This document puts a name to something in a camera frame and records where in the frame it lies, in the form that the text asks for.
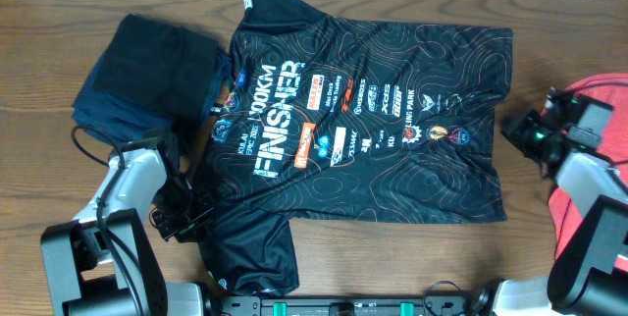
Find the black jersey with orange contour lines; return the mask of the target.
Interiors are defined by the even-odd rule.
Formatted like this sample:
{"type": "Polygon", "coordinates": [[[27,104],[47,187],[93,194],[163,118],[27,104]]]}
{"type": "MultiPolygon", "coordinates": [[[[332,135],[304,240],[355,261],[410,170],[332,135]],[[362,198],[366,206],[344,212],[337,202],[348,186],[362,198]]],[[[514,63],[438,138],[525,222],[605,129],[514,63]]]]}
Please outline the black jersey with orange contour lines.
{"type": "Polygon", "coordinates": [[[230,93],[196,177],[211,204],[199,249],[222,288],[296,290],[293,218],[505,219],[492,154],[495,108],[511,84],[510,29],[243,2],[230,93]]]}

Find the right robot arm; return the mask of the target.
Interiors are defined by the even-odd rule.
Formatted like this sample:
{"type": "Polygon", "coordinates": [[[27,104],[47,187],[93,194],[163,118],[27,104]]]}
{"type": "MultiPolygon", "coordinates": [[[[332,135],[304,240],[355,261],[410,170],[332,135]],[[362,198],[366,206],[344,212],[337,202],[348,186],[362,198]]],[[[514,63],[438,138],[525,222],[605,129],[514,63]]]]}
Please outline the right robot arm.
{"type": "Polygon", "coordinates": [[[608,110],[574,121],[551,121],[535,110],[505,119],[502,135],[525,157],[548,167],[583,220],[546,277],[503,280],[489,291],[481,315],[624,315],[627,275],[627,185],[597,153],[608,110]]]}

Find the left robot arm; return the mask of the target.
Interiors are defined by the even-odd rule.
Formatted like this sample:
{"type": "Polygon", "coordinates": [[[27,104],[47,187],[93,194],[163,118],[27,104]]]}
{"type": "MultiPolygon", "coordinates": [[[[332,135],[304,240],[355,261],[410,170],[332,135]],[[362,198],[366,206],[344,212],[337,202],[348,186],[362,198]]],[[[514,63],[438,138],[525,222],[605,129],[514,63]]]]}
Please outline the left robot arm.
{"type": "Polygon", "coordinates": [[[164,279],[145,220],[166,238],[186,231],[191,186],[180,171],[177,137],[166,130],[113,141],[108,173],[69,222],[41,236],[56,315],[219,315],[222,303],[201,282],[164,279]]]}

